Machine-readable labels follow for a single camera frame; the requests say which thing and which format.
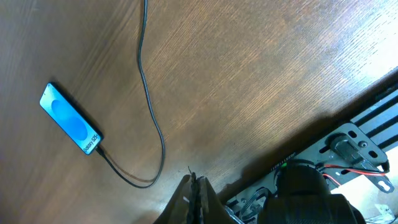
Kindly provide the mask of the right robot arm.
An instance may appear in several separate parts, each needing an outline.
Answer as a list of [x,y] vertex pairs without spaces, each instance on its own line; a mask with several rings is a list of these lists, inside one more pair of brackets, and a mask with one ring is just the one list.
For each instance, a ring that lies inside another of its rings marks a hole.
[[221,203],[209,180],[185,175],[156,223],[241,223],[259,196],[257,223],[364,223],[361,212],[341,194],[332,194],[323,174],[310,166],[287,164],[275,178],[277,191],[256,191],[239,215]]

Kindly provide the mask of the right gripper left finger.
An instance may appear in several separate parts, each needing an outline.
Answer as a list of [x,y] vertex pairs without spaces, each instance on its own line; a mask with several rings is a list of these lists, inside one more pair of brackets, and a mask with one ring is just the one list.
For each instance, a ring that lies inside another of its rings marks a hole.
[[191,175],[183,176],[164,211],[154,224],[186,223],[191,192]]

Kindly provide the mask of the blue Samsung smartphone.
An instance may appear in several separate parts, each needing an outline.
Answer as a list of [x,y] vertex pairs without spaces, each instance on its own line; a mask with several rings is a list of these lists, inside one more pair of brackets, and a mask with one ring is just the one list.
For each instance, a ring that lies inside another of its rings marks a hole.
[[55,82],[46,84],[39,104],[86,155],[103,140],[99,129]]

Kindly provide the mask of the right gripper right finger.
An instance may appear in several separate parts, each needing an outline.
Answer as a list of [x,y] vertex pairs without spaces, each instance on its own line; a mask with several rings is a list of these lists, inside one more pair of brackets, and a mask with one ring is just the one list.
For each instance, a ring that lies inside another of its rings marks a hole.
[[217,194],[206,177],[199,177],[198,195],[195,203],[195,223],[235,224],[227,213]]

